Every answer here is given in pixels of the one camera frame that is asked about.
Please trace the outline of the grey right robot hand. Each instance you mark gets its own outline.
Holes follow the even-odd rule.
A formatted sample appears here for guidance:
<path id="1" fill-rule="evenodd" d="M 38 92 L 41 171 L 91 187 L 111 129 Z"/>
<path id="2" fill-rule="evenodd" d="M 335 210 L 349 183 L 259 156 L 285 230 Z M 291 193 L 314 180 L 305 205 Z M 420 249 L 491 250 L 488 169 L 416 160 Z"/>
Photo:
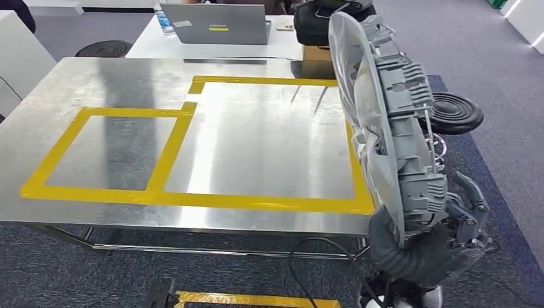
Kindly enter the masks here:
<path id="1" fill-rule="evenodd" d="M 412 236 L 403 248 L 394 239 L 392 219 L 384 207 L 370 216 L 370 255 L 378 269 L 420 287 L 436 287 L 465 272 L 486 253 L 488 237 L 484 227 L 489 205 L 469 176 L 457 172 L 454 182 L 464 189 L 469 207 L 457 194 L 448 193 L 448 216 L 428 231 Z"/>

